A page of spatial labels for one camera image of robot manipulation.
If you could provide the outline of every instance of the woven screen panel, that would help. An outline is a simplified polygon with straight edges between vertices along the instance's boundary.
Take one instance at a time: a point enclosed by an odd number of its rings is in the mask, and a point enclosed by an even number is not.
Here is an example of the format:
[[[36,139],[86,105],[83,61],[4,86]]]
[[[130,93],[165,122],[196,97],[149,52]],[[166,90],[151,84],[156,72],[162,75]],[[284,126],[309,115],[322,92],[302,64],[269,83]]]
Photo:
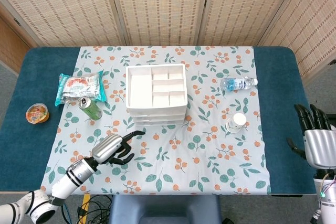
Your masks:
[[[121,45],[109,0],[8,0],[45,46]]]
[[[200,45],[254,46],[282,0],[207,0]]]
[[[336,0],[286,0],[284,5],[261,44],[291,48],[305,78],[336,53]]]
[[[130,45],[195,44],[201,0],[119,1]]]

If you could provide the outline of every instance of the floral tablecloth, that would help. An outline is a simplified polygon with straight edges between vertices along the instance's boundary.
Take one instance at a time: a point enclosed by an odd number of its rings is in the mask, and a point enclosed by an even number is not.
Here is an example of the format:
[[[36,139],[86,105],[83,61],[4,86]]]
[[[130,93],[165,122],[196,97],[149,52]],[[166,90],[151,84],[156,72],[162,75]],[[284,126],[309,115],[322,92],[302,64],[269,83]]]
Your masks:
[[[125,68],[183,63],[188,106],[183,125],[137,127],[125,107]],[[270,193],[257,87],[222,92],[221,78],[256,78],[252,47],[82,47],[74,76],[103,70],[107,102],[92,121],[66,104],[41,188],[52,185],[71,163],[105,136],[145,131],[130,141],[135,157],[125,165],[101,165],[75,194],[266,194]],[[236,112],[247,122],[237,134],[225,129]]]

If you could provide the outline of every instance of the table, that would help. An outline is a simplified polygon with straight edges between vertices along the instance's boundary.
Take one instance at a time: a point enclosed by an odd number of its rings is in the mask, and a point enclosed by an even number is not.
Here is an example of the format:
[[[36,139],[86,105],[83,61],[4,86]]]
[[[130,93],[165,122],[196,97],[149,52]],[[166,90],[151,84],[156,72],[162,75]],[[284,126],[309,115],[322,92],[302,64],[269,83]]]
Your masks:
[[[53,106],[58,75],[73,72],[78,52],[79,48],[54,47],[27,53],[0,132],[0,191],[39,188],[61,116],[61,108]],[[315,193],[314,170],[286,143],[290,136],[303,146],[293,105],[307,105],[307,100],[295,56],[284,47],[255,47],[254,53],[271,193]],[[29,125],[25,111],[37,101],[48,106],[51,116],[44,124]]]

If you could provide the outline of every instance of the plastic water bottle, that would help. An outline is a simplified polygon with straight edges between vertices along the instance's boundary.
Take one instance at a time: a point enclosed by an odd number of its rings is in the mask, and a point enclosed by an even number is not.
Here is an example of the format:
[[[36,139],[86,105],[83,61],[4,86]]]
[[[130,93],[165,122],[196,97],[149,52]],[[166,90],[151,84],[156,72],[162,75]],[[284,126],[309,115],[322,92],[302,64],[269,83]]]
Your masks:
[[[224,78],[221,80],[221,90],[233,91],[237,89],[250,89],[258,84],[258,80],[254,78]]]

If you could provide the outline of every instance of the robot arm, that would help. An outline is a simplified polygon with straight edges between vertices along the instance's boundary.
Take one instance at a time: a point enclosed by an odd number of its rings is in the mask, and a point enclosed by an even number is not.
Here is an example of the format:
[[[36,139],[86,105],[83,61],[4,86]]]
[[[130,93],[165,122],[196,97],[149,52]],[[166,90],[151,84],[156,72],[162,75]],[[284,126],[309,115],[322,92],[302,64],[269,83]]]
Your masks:
[[[19,224],[25,214],[29,215],[35,224],[45,223],[64,201],[97,171],[98,165],[107,162],[120,165],[128,163],[134,157],[133,153],[125,159],[119,159],[131,150],[127,141],[143,134],[145,133],[142,131],[135,131],[124,137],[117,134],[108,135],[92,149],[92,157],[83,158],[67,169],[66,174],[53,185],[50,198],[44,191],[36,190],[15,203],[0,206],[0,224]],[[114,157],[116,153],[120,153],[117,158]]]
[[[308,164],[317,169],[314,183],[319,200],[319,207],[314,213],[311,223],[317,223],[322,216],[324,224],[332,224],[336,220],[336,131],[327,115],[314,105],[310,105],[313,118],[307,108],[296,104],[305,149],[298,149],[290,138],[287,139],[291,149],[307,160]]]

